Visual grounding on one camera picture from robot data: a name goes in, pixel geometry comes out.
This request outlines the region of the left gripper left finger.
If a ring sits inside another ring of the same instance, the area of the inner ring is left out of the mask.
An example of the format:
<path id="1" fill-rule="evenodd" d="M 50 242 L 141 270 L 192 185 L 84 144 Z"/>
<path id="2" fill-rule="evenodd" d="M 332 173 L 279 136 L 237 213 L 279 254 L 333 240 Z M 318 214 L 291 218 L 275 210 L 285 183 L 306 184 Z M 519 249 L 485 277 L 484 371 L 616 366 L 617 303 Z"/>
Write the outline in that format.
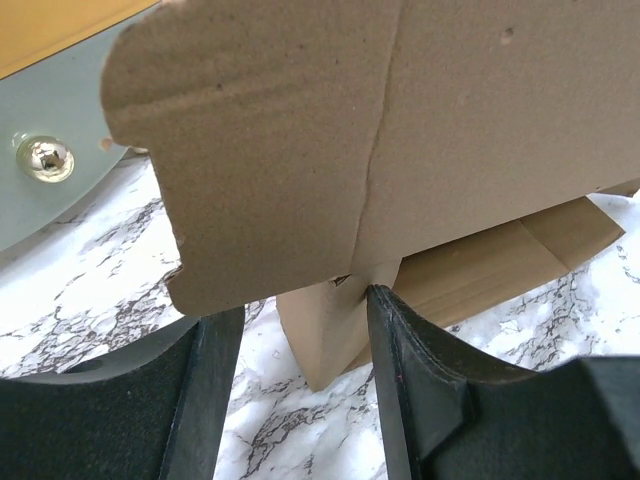
<path id="1" fill-rule="evenodd" d="M 62 373 L 2 380 L 2 478 L 213 478 L 244 320 L 184 317 Z"/>

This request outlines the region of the cardboard box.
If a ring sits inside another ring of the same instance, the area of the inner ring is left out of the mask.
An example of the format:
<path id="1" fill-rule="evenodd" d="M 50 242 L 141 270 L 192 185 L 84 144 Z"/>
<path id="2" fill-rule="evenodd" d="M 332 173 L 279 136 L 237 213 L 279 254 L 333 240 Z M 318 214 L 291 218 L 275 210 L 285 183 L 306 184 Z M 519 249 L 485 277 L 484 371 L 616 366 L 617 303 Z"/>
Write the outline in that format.
<path id="1" fill-rule="evenodd" d="M 101 77 L 180 255 L 174 307 L 275 297 L 309 386 L 369 359 L 365 292 L 448 326 L 618 240 L 635 1 L 167 1 Z"/>

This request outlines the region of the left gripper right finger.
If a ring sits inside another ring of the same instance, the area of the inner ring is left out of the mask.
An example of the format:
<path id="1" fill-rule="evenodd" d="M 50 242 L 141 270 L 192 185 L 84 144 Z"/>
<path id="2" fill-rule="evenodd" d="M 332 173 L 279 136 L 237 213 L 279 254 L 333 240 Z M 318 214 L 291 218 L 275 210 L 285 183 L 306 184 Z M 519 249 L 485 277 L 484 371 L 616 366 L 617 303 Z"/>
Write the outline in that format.
<path id="1" fill-rule="evenodd" d="M 367 292 L 392 479 L 635 479 L 639 360 L 578 357 L 534 372 L 428 322 L 389 288 Z"/>

